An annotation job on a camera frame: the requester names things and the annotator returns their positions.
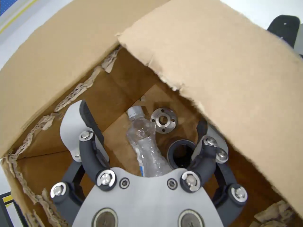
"screw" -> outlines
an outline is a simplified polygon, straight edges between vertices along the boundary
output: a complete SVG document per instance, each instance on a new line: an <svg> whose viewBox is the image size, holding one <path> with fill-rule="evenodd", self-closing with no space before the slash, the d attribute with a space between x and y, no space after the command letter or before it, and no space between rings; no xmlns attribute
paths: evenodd
<svg viewBox="0 0 303 227"><path fill-rule="evenodd" d="M128 178L122 178L120 180L120 188L126 189L129 186L129 179Z"/></svg>
<svg viewBox="0 0 303 227"><path fill-rule="evenodd" d="M212 137L206 137L206 138L204 139L204 144L205 144L206 146L214 146L214 147L217 147L217 146L218 146L217 141L216 141L214 138L212 138Z"/></svg>
<svg viewBox="0 0 303 227"><path fill-rule="evenodd" d="M63 186L56 186L54 188L54 194L55 196L60 196L63 192Z"/></svg>
<svg viewBox="0 0 303 227"><path fill-rule="evenodd" d="M89 138L89 132L88 131L84 131L83 133L81 133L81 137L83 138L83 139L88 139Z"/></svg>
<svg viewBox="0 0 303 227"><path fill-rule="evenodd" d="M243 187L240 187L240 188L236 189L235 195L237 198L244 198L246 195L246 191L244 190Z"/></svg>
<svg viewBox="0 0 303 227"><path fill-rule="evenodd" d="M220 151L218 153L218 157L219 157L219 160L221 160L221 161L226 161L228 159L228 155L227 155L226 151L224 151L221 148L220 148Z"/></svg>
<svg viewBox="0 0 303 227"><path fill-rule="evenodd" d="M247 192L244 189L244 187L240 186L239 188L235 189L235 188L231 188L231 193L234 196L234 198L238 201L238 202L245 202L247 200Z"/></svg>
<svg viewBox="0 0 303 227"><path fill-rule="evenodd" d="M101 176L102 185L108 185L110 181L111 181L111 176L109 174L105 173Z"/></svg>
<svg viewBox="0 0 303 227"><path fill-rule="evenodd" d="M185 181L186 185L189 186L191 192L196 192L200 189L200 179L193 171L186 171L182 174L181 179Z"/></svg>
<svg viewBox="0 0 303 227"><path fill-rule="evenodd" d="M170 188L171 190L175 190L178 187L177 181L175 179L169 179L167 181L167 186L168 188Z"/></svg>
<svg viewBox="0 0 303 227"><path fill-rule="evenodd" d="M197 180L193 175L188 175L186 178L186 183L189 186L195 186L197 184Z"/></svg>

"yellow line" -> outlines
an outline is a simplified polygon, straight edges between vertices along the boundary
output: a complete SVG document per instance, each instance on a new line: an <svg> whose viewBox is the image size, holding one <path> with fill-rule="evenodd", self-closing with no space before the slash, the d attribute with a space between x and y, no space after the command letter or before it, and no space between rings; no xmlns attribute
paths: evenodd
<svg viewBox="0 0 303 227"><path fill-rule="evenodd" d="M0 34L9 26L11 25L14 20L16 20L24 11L26 11L31 5L33 5L38 0L31 1L24 9L22 9L18 14L16 14L4 27L0 30Z"/></svg>
<svg viewBox="0 0 303 227"><path fill-rule="evenodd" d="M11 204L13 204L13 203L7 204L7 205L5 205L5 207L9 207Z"/></svg>
<svg viewBox="0 0 303 227"><path fill-rule="evenodd" d="M3 199L3 202L6 203L6 202L8 202L10 200L13 200L13 197L11 195L9 195L9 196L6 196L6 197L4 197L2 199Z"/></svg>

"black rubber seal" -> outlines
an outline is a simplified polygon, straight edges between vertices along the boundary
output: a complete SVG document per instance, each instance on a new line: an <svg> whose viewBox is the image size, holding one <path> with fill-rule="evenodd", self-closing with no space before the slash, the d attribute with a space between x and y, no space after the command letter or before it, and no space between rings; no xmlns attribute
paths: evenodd
<svg viewBox="0 0 303 227"><path fill-rule="evenodd" d="M186 146L186 153L182 157L175 157L174 152L180 146ZM195 150L195 143L190 140L177 140L169 147L167 161L172 169L187 168L191 163L191 157Z"/></svg>

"metal washer bolt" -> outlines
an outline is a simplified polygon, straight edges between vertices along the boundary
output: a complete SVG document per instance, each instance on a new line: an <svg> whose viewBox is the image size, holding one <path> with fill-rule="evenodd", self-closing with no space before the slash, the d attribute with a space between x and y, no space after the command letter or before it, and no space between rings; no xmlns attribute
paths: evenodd
<svg viewBox="0 0 303 227"><path fill-rule="evenodd" d="M220 161L224 162L224 161L228 160L228 155L227 155L226 151L224 151L221 148L220 148L220 151L217 155L218 155L218 158L219 158Z"/></svg>
<svg viewBox="0 0 303 227"><path fill-rule="evenodd" d="M94 135L94 133L92 131L83 131L79 135L79 140L82 142L90 140L93 137L93 135Z"/></svg>
<svg viewBox="0 0 303 227"><path fill-rule="evenodd" d="M116 181L116 175L112 170L104 170L97 177L97 186L112 187Z"/></svg>
<svg viewBox="0 0 303 227"><path fill-rule="evenodd" d="M247 191L242 186L240 186L237 189L232 187L231 193L232 193L233 197L240 203L245 202L248 198Z"/></svg>
<svg viewBox="0 0 303 227"><path fill-rule="evenodd" d="M120 180L119 186L121 189L126 189L129 187L129 179L128 178L122 178Z"/></svg>
<svg viewBox="0 0 303 227"><path fill-rule="evenodd" d="M66 192L66 184L64 182L56 183L51 189L51 198L63 196Z"/></svg>
<svg viewBox="0 0 303 227"><path fill-rule="evenodd" d="M101 176L101 184L102 185L109 185L111 181L111 176L108 173L105 173Z"/></svg>
<svg viewBox="0 0 303 227"><path fill-rule="evenodd" d="M54 194L55 196L60 196L62 194L63 191L63 186L56 186L54 188Z"/></svg>
<svg viewBox="0 0 303 227"><path fill-rule="evenodd" d="M218 143L213 137L206 136L203 140L204 145L217 147Z"/></svg>
<svg viewBox="0 0 303 227"><path fill-rule="evenodd" d="M167 186L171 190L176 190L176 188L178 187L178 183L175 179L171 178L167 181Z"/></svg>
<svg viewBox="0 0 303 227"><path fill-rule="evenodd" d="M181 178L186 181L191 192L196 192L200 189L201 182L198 175L192 171L186 171L182 174Z"/></svg>

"bolt head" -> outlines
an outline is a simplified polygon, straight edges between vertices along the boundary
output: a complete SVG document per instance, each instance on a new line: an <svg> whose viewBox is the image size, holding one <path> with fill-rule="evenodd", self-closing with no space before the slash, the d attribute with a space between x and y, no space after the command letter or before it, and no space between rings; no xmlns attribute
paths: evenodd
<svg viewBox="0 0 303 227"><path fill-rule="evenodd" d="M101 184L102 185L109 185L109 182L111 181L111 176L108 173L105 173L101 176Z"/></svg>
<svg viewBox="0 0 303 227"><path fill-rule="evenodd" d="M197 180L193 175L188 175L186 178L186 183L189 186L195 186L197 184Z"/></svg>
<svg viewBox="0 0 303 227"><path fill-rule="evenodd" d="M238 189L235 190L235 195L237 198L245 198L246 196L246 191L244 190L243 187L240 187Z"/></svg>
<svg viewBox="0 0 303 227"><path fill-rule="evenodd" d="M62 191L63 191L63 186L56 186L54 188L54 195L60 196L62 194Z"/></svg>
<svg viewBox="0 0 303 227"><path fill-rule="evenodd" d="M220 149L220 152L218 153L218 157L221 161L225 161L227 160L228 155L223 149Z"/></svg>
<svg viewBox="0 0 303 227"><path fill-rule="evenodd" d="M205 139L205 142L206 142L209 146L214 146L214 147L217 147L217 146L218 146L217 141L216 141L214 138L212 138L212 137L207 137L207 138Z"/></svg>
<svg viewBox="0 0 303 227"><path fill-rule="evenodd" d="M81 134L81 137L83 138L83 139L88 139L89 138L89 132L88 131L84 131L82 134Z"/></svg>

